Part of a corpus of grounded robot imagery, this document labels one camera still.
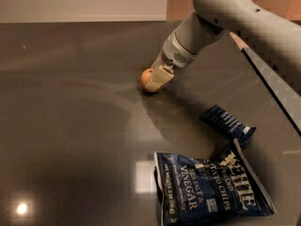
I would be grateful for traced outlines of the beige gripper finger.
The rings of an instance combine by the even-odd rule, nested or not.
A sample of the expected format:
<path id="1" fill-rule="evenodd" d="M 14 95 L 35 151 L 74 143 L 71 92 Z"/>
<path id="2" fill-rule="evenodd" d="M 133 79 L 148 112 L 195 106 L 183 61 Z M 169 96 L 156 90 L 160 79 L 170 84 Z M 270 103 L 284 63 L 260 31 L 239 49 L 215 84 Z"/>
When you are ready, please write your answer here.
<path id="1" fill-rule="evenodd" d="M 156 79 L 161 84 L 161 88 L 166 83 L 168 83 L 173 77 L 174 77 L 174 73 L 164 73 L 164 72 L 156 73 Z"/>
<path id="2" fill-rule="evenodd" d="M 168 61 L 163 52 L 160 52 L 158 57 L 154 60 L 151 65 L 151 69 L 154 73 L 173 73 L 173 65 Z"/>

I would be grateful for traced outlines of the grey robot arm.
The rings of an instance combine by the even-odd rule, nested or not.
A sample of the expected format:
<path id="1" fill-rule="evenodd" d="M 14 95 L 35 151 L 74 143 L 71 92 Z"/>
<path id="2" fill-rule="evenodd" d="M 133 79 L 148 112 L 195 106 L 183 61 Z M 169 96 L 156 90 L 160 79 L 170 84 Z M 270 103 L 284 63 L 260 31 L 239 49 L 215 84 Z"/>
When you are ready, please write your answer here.
<path id="1" fill-rule="evenodd" d="M 166 39 L 151 67 L 141 75 L 147 92 L 156 92 L 191 64 L 207 45 L 232 32 L 295 91 L 301 90 L 301 27 L 252 0 L 193 0 L 194 10 Z"/>

